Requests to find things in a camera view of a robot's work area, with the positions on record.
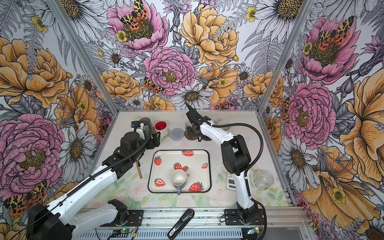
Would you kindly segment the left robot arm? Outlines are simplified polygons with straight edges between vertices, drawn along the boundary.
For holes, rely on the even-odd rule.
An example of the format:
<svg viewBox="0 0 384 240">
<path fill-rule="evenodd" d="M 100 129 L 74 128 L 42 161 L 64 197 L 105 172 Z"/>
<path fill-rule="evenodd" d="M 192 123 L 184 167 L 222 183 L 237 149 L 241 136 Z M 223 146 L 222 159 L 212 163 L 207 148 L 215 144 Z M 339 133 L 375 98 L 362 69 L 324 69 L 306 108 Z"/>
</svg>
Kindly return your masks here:
<svg viewBox="0 0 384 240">
<path fill-rule="evenodd" d="M 28 240 L 72 240 L 98 226 L 123 226 L 132 220 L 127 206 L 119 200 L 111 200 L 101 209 L 78 215 L 85 204 L 128 172 L 145 150 L 159 146 L 160 134 L 153 132 L 149 118 L 133 121 L 131 126 L 133 131 L 121 138 L 120 146 L 95 172 L 58 199 L 46 206 L 37 204 L 29 211 Z"/>
</svg>

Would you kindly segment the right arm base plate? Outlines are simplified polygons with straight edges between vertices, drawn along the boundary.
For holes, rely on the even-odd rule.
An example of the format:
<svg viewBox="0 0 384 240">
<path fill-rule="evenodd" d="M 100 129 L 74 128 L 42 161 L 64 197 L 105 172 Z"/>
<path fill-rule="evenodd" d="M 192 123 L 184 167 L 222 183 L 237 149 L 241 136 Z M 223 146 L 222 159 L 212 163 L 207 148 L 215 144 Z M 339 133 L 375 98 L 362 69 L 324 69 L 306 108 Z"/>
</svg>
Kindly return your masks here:
<svg viewBox="0 0 384 240">
<path fill-rule="evenodd" d="M 220 217 L 220 223 L 225 223 L 226 226 L 264 226 L 266 224 L 265 218 L 265 211 L 259 209 L 254 217 L 251 217 L 249 220 L 243 222 L 240 219 L 237 209 L 225 209 L 224 214 Z"/>
</svg>

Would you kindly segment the grey mug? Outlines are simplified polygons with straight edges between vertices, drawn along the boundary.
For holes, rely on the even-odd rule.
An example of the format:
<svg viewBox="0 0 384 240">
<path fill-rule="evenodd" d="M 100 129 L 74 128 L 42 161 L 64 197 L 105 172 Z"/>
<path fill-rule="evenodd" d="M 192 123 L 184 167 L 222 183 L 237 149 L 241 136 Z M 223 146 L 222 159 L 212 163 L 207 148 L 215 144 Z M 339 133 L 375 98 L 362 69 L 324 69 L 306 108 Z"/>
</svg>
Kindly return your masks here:
<svg viewBox="0 0 384 240">
<path fill-rule="evenodd" d="M 152 132 L 153 132 L 153 125 L 152 125 L 152 122 L 151 122 L 150 118 L 148 118 L 148 117 L 141 118 L 139 120 L 139 122 L 140 122 L 140 124 L 139 124 L 139 128 L 140 129 L 145 131 L 147 134 L 148 133 L 152 134 Z"/>
</svg>

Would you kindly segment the plain brown wooden coaster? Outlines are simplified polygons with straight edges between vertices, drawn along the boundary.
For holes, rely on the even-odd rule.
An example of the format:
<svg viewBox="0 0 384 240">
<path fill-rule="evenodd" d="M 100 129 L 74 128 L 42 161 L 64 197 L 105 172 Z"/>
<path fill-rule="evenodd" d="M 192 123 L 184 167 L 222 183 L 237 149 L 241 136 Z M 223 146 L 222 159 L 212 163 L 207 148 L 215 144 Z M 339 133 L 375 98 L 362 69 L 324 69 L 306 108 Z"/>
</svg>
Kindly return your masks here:
<svg viewBox="0 0 384 240">
<path fill-rule="evenodd" d="M 189 137 L 189 135 L 188 135 L 187 132 L 184 132 L 184 135 L 185 135 L 185 138 L 186 138 L 187 140 L 189 140 L 189 141 L 194 141 L 194 140 L 195 140 L 195 138 L 191 138 L 191 137 Z"/>
</svg>

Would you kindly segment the white mug blue handle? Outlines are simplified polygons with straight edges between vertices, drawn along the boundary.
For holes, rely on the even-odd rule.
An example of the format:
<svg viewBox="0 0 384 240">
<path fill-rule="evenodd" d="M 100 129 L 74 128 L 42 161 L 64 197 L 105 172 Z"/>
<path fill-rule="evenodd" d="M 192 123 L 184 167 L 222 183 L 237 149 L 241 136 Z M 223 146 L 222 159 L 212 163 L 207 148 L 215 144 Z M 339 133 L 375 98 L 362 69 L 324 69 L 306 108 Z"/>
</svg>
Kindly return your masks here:
<svg viewBox="0 0 384 240">
<path fill-rule="evenodd" d="M 188 136 L 188 128 L 191 127 L 190 121 L 185 122 L 185 136 Z"/>
</svg>

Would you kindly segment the red inside white mug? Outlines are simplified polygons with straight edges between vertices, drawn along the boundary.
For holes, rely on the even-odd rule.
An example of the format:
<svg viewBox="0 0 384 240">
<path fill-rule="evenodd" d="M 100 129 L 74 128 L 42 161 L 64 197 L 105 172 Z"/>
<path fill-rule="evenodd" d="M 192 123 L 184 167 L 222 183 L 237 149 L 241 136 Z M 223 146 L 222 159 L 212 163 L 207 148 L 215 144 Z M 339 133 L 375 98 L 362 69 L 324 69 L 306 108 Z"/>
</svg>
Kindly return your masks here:
<svg viewBox="0 0 384 240">
<path fill-rule="evenodd" d="M 155 123 L 155 130 L 160 133 L 161 139 L 165 139 L 170 135 L 170 129 L 167 122 L 158 121 Z"/>
</svg>

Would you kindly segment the white mug purple handle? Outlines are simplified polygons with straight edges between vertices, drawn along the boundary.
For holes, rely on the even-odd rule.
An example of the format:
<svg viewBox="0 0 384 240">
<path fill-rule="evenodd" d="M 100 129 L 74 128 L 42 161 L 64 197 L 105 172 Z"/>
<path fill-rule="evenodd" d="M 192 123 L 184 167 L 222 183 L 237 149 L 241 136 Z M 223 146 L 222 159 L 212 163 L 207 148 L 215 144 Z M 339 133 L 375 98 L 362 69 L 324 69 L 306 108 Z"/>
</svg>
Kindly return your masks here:
<svg viewBox="0 0 384 240">
<path fill-rule="evenodd" d="M 174 170 L 171 173 L 170 179 L 172 185 L 177 190 L 177 195 L 181 194 L 181 190 L 184 187 L 185 183 L 187 182 L 187 174 L 183 170 Z"/>
</svg>

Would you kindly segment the grey woven coaster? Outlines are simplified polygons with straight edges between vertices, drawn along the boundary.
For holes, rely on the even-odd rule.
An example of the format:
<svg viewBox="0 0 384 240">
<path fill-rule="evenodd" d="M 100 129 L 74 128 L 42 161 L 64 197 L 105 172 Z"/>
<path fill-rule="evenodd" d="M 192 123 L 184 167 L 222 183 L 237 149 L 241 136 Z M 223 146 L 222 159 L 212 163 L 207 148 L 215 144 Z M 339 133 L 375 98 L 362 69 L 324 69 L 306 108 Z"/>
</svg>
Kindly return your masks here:
<svg viewBox="0 0 384 240">
<path fill-rule="evenodd" d="M 181 128 L 174 128 L 170 131 L 170 138 L 173 141 L 180 141 L 185 137 L 185 131 Z"/>
</svg>

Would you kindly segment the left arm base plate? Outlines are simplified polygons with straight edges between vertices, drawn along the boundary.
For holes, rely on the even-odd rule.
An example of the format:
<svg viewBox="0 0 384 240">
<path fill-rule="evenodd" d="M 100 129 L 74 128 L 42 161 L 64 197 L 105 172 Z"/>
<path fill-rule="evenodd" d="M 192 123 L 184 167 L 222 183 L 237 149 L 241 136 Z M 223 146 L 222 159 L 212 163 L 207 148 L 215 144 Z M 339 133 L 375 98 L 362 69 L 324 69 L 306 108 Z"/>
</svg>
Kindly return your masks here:
<svg viewBox="0 0 384 240">
<path fill-rule="evenodd" d="M 119 214 L 112 223 L 103 224 L 101 227 L 140 227 L 143 221 L 144 210 L 127 210 Z"/>
</svg>

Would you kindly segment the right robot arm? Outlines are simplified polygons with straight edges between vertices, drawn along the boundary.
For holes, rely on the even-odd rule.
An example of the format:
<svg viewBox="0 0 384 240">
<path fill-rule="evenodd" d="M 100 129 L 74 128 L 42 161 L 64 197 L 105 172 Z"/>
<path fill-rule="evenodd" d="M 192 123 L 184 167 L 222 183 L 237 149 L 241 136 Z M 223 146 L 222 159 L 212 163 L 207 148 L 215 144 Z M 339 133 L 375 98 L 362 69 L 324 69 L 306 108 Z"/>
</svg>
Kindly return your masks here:
<svg viewBox="0 0 384 240">
<path fill-rule="evenodd" d="M 196 109 L 186 103 L 189 111 L 186 113 L 191 124 L 187 127 L 190 138 L 197 138 L 199 141 L 207 137 L 221 147 L 223 164 L 235 182 L 237 191 L 238 216 L 242 223 L 250 223 L 258 213 L 259 204 L 253 199 L 250 186 L 248 171 L 260 159 L 264 141 L 261 133 L 253 126 L 245 123 L 233 123 L 227 125 L 215 125 L 209 117 L 201 116 Z M 234 136 L 232 133 L 224 131 L 229 127 L 246 127 L 253 130 L 259 137 L 260 150 L 255 159 L 251 160 L 246 141 L 243 136 Z"/>
</svg>

